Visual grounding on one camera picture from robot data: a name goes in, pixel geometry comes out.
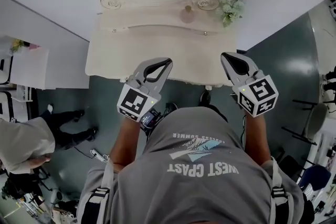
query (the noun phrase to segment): bottle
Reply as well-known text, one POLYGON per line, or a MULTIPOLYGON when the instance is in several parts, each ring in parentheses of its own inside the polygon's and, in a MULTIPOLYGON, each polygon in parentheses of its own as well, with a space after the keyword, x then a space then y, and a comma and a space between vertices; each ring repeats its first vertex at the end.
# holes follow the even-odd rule
POLYGON ((185 6, 180 12, 180 19, 185 24, 190 24, 195 19, 195 12, 192 10, 191 6, 185 6))

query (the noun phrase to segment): white shirt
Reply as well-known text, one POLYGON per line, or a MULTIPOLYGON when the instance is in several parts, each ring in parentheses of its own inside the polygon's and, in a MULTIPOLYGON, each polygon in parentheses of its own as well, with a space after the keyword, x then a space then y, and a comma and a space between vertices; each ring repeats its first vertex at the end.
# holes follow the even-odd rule
POLYGON ((27 160, 55 151, 55 138, 42 118, 24 123, 0 119, 0 160, 13 174, 29 174, 27 160))

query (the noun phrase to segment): blue chair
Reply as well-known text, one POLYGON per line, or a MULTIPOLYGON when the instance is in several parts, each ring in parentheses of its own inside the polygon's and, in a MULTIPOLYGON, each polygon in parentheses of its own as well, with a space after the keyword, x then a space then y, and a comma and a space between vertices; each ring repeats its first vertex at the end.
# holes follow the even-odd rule
POLYGON ((323 189, 327 185, 330 177, 331 173, 325 167, 316 164, 305 170, 299 187, 304 189, 308 184, 311 184, 314 191, 323 189))

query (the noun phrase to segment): gray chair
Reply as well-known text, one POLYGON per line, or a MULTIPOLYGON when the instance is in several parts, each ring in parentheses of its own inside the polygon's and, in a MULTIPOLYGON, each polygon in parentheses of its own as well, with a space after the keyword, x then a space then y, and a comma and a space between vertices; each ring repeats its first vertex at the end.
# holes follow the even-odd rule
POLYGON ((292 137, 296 139, 299 139, 311 145, 316 145, 316 143, 313 141, 313 137, 322 128, 324 120, 326 119, 326 116, 327 116, 328 107, 323 103, 317 104, 317 103, 311 103, 311 102, 300 101, 300 100, 293 100, 293 102, 308 104, 311 106, 310 108, 302 108, 302 110, 310 111, 305 127, 301 134, 293 132, 292 130, 286 127, 281 127, 281 128, 291 133, 292 137))

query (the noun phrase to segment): white flower bouquet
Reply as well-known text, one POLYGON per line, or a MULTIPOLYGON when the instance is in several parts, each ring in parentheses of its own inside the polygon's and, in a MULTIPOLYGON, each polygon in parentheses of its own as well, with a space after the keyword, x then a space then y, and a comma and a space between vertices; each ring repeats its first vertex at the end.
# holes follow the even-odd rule
POLYGON ((229 26, 235 19, 242 18, 244 12, 244 0, 219 0, 216 14, 223 21, 223 26, 229 26))

